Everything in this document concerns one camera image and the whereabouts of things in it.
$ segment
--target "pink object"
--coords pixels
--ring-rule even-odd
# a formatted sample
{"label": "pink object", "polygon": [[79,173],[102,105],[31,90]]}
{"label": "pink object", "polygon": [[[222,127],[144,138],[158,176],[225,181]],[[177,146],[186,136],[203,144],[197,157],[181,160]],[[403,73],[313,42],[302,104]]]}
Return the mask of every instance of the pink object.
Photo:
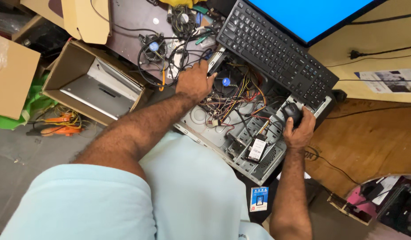
{"label": "pink object", "polygon": [[[361,187],[357,187],[352,191],[352,194],[347,198],[347,202],[351,204],[357,204],[366,199],[363,196],[359,195]],[[364,203],[357,206],[358,209],[363,210],[364,212],[368,213],[370,216],[375,218],[377,216],[376,213],[376,206],[372,202]]]}

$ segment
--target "blue screen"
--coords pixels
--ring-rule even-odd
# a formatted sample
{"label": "blue screen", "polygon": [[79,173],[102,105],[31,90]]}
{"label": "blue screen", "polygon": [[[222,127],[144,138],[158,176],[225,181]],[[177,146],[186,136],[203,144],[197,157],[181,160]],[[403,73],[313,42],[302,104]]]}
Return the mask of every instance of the blue screen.
{"label": "blue screen", "polygon": [[373,0],[250,0],[281,25],[309,42]]}

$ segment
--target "wooden floor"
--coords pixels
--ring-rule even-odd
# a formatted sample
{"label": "wooden floor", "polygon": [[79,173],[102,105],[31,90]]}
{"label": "wooden floor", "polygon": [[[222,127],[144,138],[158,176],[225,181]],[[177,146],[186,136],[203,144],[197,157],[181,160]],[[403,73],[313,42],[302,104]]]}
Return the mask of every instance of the wooden floor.
{"label": "wooden floor", "polygon": [[[363,183],[389,175],[411,174],[411,107],[355,114],[411,103],[347,99],[316,130],[308,151],[324,157]],[[307,156],[306,172],[340,197],[356,184],[322,158]]]}

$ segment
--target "newspaper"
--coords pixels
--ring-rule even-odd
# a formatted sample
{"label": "newspaper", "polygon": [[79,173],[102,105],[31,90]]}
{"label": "newspaper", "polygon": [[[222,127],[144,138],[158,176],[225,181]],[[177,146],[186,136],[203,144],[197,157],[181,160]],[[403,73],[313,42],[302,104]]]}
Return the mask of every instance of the newspaper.
{"label": "newspaper", "polygon": [[411,94],[411,69],[355,73],[373,92],[379,94]]}

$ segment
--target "open cardboard box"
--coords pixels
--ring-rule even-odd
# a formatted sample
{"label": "open cardboard box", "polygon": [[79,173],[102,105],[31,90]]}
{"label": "open cardboard box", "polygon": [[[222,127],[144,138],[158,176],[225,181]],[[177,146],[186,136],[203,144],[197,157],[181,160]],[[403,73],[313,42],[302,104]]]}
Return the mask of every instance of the open cardboard box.
{"label": "open cardboard box", "polygon": [[[95,58],[99,58],[141,86],[145,85],[143,79],[128,74],[128,68],[115,57],[109,56],[101,50],[91,48],[81,41],[69,40],[55,61],[46,83],[43,86],[43,92],[44,95],[49,96],[59,103],[107,126],[115,120],[59,91],[59,89],[66,84],[86,74]],[[144,106],[151,93],[151,90],[143,88],[139,98],[130,109],[130,112],[139,110]]]}

